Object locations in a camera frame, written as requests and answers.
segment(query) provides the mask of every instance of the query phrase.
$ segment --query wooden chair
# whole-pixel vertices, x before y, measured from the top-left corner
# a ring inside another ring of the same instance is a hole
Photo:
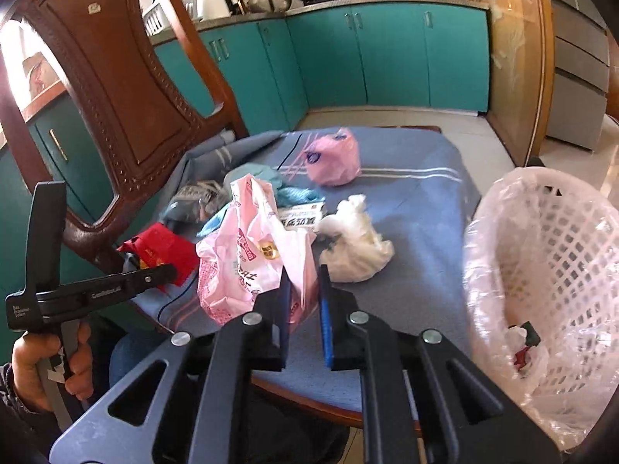
[[[64,243],[104,272],[119,272],[113,242],[165,183],[183,153],[224,128],[247,135],[234,94],[206,51],[181,0],[159,0],[215,110],[200,116],[158,61],[139,0],[18,0],[47,46],[43,51],[75,101],[98,148],[115,197],[94,224],[68,211]],[[52,180],[15,105],[0,51],[0,120],[32,192]]]

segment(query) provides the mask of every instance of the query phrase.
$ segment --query laundry basket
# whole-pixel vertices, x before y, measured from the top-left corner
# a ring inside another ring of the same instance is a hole
[[[182,1],[191,20],[195,21],[197,19],[197,0]],[[161,4],[157,2],[157,0],[153,0],[151,6],[144,11],[142,21],[144,21],[144,27],[146,28],[146,34],[148,36],[153,36],[166,27],[169,27],[168,18],[165,16]]]
[[[561,450],[574,448],[619,380],[619,213],[568,174],[516,169],[482,199],[464,250],[473,360]],[[506,339],[527,321],[549,352],[534,386]]]

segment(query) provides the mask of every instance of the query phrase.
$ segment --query tile floor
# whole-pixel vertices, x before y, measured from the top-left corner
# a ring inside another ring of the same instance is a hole
[[[310,112],[298,128],[338,125],[437,125],[460,151],[462,161],[482,195],[494,181],[514,168],[486,119],[467,112],[368,107],[321,110]]]
[[[619,125],[609,116],[602,122],[602,135],[594,151],[547,138],[540,158],[547,167],[586,181],[619,208]]]

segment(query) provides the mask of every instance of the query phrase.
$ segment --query crumpled white tissue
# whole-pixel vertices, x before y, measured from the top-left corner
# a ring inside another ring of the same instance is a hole
[[[316,232],[338,237],[330,249],[320,255],[320,264],[329,268],[334,283],[358,283],[385,268],[395,251],[391,241],[374,230],[365,212],[365,195],[351,195],[341,201],[335,215],[324,217]]]

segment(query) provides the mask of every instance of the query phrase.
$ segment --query red packet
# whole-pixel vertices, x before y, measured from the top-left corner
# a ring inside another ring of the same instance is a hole
[[[196,245],[166,229],[161,223],[123,242],[118,250],[136,254],[150,268],[171,263],[176,267],[174,284],[177,286],[181,286],[200,263]]]

